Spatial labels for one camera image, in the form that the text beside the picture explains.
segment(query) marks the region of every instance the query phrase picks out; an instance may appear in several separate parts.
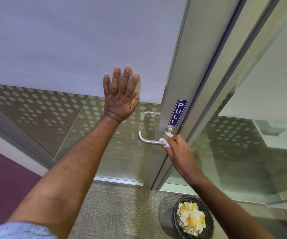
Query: door handle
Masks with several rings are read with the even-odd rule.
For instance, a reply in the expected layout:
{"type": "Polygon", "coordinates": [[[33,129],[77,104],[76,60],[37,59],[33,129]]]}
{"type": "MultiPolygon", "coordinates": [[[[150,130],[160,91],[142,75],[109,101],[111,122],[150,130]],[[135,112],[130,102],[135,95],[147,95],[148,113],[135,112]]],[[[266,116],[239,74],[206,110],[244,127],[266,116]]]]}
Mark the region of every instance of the door handle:
{"type": "MultiPolygon", "coordinates": [[[[165,130],[166,132],[170,132],[173,134],[173,129],[171,127],[168,127],[167,130],[165,130]]],[[[142,143],[147,143],[147,144],[155,144],[155,145],[165,145],[165,142],[163,141],[158,141],[158,140],[150,140],[150,139],[145,139],[143,137],[143,132],[142,131],[138,131],[138,139],[139,141],[141,141],[142,143]]]]}
{"type": "Polygon", "coordinates": [[[143,121],[144,120],[144,117],[146,116],[153,116],[153,117],[159,117],[160,116],[160,112],[144,112],[144,115],[143,116],[140,116],[140,120],[143,121]]]}

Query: pull sign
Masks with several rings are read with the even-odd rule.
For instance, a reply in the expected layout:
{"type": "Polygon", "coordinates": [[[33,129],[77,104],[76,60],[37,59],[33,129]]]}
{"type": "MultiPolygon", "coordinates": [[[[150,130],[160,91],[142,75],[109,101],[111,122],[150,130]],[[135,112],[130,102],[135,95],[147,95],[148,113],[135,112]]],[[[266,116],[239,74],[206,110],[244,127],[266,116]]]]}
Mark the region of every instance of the pull sign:
{"type": "Polygon", "coordinates": [[[169,121],[169,125],[176,126],[178,124],[178,121],[180,120],[180,117],[186,107],[186,104],[188,104],[188,101],[185,101],[185,100],[177,101],[177,104],[173,110],[171,119],[169,121]]]}

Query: crumpled paper towel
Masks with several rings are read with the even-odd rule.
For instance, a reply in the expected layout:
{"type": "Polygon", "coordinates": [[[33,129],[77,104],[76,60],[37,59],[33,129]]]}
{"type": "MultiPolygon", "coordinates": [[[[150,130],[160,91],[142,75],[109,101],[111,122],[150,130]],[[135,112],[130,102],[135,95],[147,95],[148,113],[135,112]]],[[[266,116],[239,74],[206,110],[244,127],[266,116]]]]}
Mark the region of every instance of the crumpled paper towel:
{"type": "MultiPolygon", "coordinates": [[[[169,137],[171,137],[171,138],[174,136],[171,132],[165,132],[165,135],[166,135],[166,136],[169,136],[169,137]]],[[[170,147],[169,143],[167,143],[167,141],[166,141],[164,138],[160,138],[159,141],[165,142],[164,147],[166,147],[166,148],[169,148],[169,147],[170,147]]]]}

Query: light blue sleeve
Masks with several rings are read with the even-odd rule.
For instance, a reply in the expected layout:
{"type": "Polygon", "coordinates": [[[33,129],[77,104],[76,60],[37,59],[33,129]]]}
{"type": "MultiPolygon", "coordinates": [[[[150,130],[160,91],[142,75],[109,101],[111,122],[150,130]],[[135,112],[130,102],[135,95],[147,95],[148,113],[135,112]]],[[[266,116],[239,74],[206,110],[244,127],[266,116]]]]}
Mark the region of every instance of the light blue sleeve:
{"type": "Polygon", "coordinates": [[[0,225],[0,239],[58,239],[46,226],[30,222],[9,222],[0,225]]]}

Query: hand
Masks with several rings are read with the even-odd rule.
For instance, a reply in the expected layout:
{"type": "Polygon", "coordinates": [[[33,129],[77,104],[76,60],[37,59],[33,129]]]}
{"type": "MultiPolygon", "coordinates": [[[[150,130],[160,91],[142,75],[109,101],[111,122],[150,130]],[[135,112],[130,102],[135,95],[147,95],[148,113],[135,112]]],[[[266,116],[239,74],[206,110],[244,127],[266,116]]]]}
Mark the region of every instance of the hand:
{"type": "Polygon", "coordinates": [[[194,160],[193,151],[181,135],[170,138],[164,136],[171,148],[165,150],[169,155],[174,168],[189,183],[189,181],[200,172],[197,163],[194,160]]]}
{"type": "Polygon", "coordinates": [[[135,74],[127,88],[131,68],[129,66],[125,68],[120,84],[118,85],[120,72],[120,68],[116,67],[110,87],[108,74],[104,75],[103,81],[105,93],[104,115],[113,118],[119,123],[126,120],[139,104],[139,94],[136,93],[134,98],[132,98],[132,96],[140,78],[138,74],[135,74]]]}

